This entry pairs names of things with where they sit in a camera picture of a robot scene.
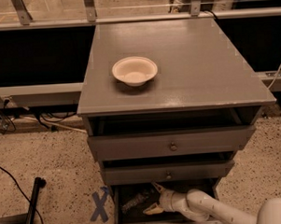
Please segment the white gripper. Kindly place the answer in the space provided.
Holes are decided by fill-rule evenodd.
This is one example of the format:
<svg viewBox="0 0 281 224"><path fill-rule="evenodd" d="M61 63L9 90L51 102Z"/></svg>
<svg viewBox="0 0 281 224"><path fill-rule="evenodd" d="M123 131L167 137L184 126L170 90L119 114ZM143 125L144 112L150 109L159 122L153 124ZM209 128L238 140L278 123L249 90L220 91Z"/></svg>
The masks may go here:
<svg viewBox="0 0 281 224"><path fill-rule="evenodd" d="M187 203L187 196L185 193L180 193L175 190L169 190L157 182L153 182L152 186L160 193L160 203L154 203L149 208L145 209L143 213L147 216L160 214L163 212L170 213L185 213L189 210Z"/></svg>

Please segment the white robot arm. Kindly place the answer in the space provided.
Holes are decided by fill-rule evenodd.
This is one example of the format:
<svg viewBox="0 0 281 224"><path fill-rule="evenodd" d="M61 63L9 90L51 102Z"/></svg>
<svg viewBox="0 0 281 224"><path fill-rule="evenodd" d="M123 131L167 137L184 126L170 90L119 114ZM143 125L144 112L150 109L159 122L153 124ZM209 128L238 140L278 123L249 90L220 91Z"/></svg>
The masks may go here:
<svg viewBox="0 0 281 224"><path fill-rule="evenodd" d="M258 214L253 216L199 189L180 193L166 189L156 182L152 186L159 192L160 199L143 211L148 216L162 212L179 212L195 222L206 222L209 217L214 217L223 224L281 224L281 198L266 201L261 205Z"/></svg>

